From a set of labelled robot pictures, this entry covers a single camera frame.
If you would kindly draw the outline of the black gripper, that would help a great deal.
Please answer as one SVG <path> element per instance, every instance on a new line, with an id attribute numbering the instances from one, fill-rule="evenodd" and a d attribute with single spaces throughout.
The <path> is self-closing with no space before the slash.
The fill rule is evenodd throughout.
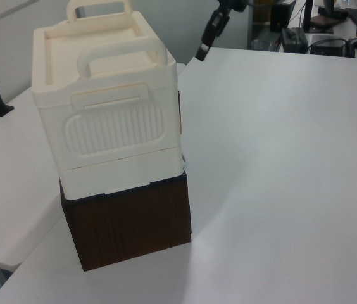
<path id="1" fill-rule="evenodd" d="M 229 21 L 230 11 L 244 12 L 248 6 L 248 0 L 218 0 L 219 7 L 209 19 L 201 38 L 201 44 L 195 55 L 199 61 L 204 61 L 215 39 L 223 32 Z"/>

